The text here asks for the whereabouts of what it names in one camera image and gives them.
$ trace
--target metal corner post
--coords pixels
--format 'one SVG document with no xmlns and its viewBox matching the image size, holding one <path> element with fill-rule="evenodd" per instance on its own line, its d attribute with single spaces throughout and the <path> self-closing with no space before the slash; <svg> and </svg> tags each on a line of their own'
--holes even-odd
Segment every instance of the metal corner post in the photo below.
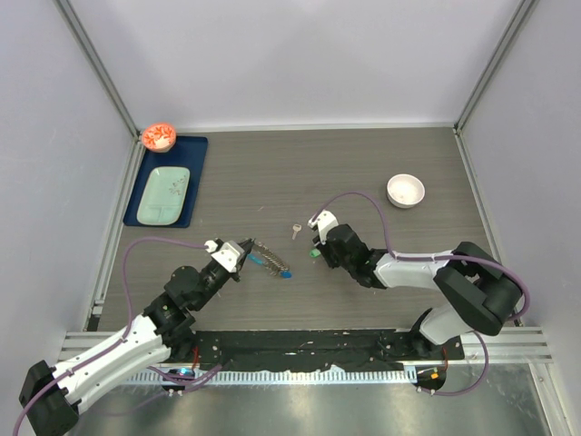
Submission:
<svg viewBox="0 0 581 436">
<path fill-rule="evenodd" d="M 89 35 L 84 30 L 84 27 L 79 19 L 79 16 L 74 11 L 73 6 L 71 5 L 69 0 L 54 0 L 54 4 L 56 8 L 59 10 L 63 19 L 69 26 L 74 39 L 76 39 L 77 43 L 81 47 L 84 55 L 86 56 L 89 64 L 93 68 L 95 74 L 99 78 L 99 81 L 103 85 L 104 91 L 109 95 L 113 106 L 123 119 L 123 122 L 127 126 L 129 133 L 133 138 L 137 138 L 139 135 L 139 131 L 135 122 L 133 121 L 125 103 L 123 102 L 117 88 L 115 87 L 113 80 L 109 73 L 107 73 L 107 69 L 105 68 L 103 61 L 97 54 Z"/>
<path fill-rule="evenodd" d="M 538 0 L 521 0 L 517 10 L 508 23 L 505 33 L 500 38 L 500 41 L 498 41 L 494 54 L 492 54 L 486 68 L 478 78 L 477 84 L 472 90 L 472 94 L 468 98 L 464 109 L 462 109 L 462 113 L 454 126 L 457 133 L 460 134 L 464 127 L 466 127 L 466 123 L 478 105 L 480 98 L 488 88 L 494 75 L 497 73 L 502 61 L 507 57 L 510 47 L 517 39 L 518 34 L 522 30 L 527 19 L 530 17 L 537 3 Z"/>
</svg>

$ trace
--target orange bowl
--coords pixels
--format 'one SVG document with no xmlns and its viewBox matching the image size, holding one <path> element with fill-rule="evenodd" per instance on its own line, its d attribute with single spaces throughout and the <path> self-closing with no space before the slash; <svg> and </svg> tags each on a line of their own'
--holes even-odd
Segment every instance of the orange bowl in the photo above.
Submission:
<svg viewBox="0 0 581 436">
<path fill-rule="evenodd" d="M 171 124 L 152 124 L 143 131 L 142 144 L 152 152 L 165 153 L 175 144 L 175 137 L 175 128 Z"/>
</svg>

